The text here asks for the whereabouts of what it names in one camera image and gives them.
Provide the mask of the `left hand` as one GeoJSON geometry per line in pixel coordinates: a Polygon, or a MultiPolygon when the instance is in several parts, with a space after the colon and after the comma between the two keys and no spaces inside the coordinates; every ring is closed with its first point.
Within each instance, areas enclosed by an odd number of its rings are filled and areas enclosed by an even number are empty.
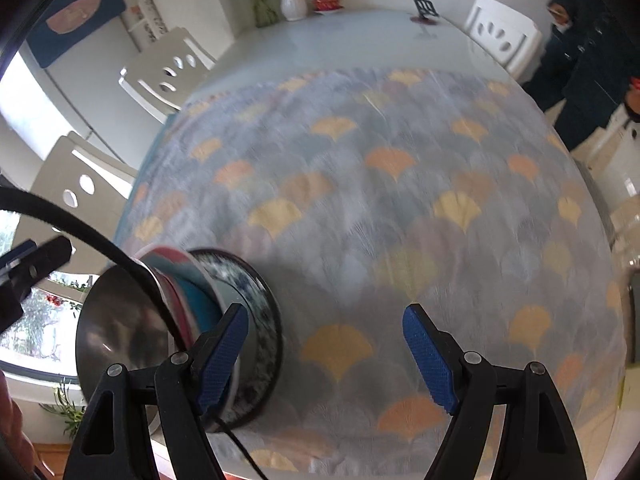
{"type": "Polygon", "coordinates": [[[23,414],[9,393],[4,374],[0,382],[1,437],[21,471],[31,476],[35,471],[34,448],[23,432],[23,414]]]}

